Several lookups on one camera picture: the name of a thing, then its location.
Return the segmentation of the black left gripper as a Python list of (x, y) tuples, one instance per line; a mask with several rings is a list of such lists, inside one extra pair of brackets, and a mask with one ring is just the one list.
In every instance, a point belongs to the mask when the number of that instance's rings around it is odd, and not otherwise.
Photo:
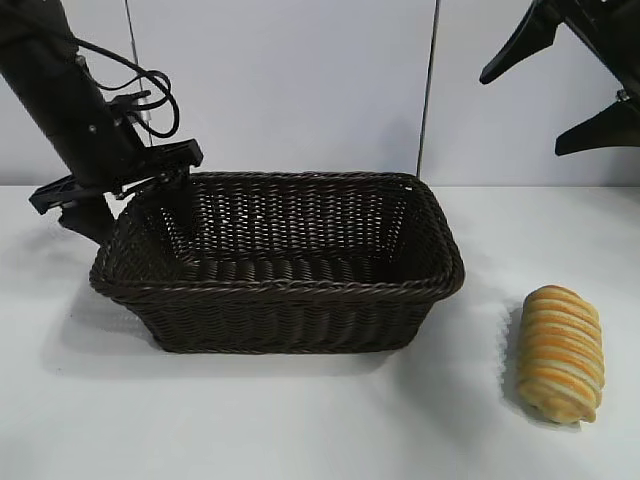
[(70, 171), (32, 194), (39, 213), (62, 206), (63, 228), (103, 244), (115, 225), (103, 193), (161, 176), (151, 204), (166, 208), (177, 224), (192, 225), (188, 168), (203, 160), (196, 140), (145, 146), (131, 123), (133, 97), (106, 101), (75, 53), (6, 47), (4, 79)]

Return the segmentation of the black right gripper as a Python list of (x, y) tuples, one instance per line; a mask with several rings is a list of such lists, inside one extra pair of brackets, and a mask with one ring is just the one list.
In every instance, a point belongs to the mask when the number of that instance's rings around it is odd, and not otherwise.
[(479, 81), (489, 84), (517, 63), (550, 47), (559, 16), (596, 55), (632, 98), (616, 101), (561, 134), (555, 154), (639, 146), (639, 1), (532, 1)]

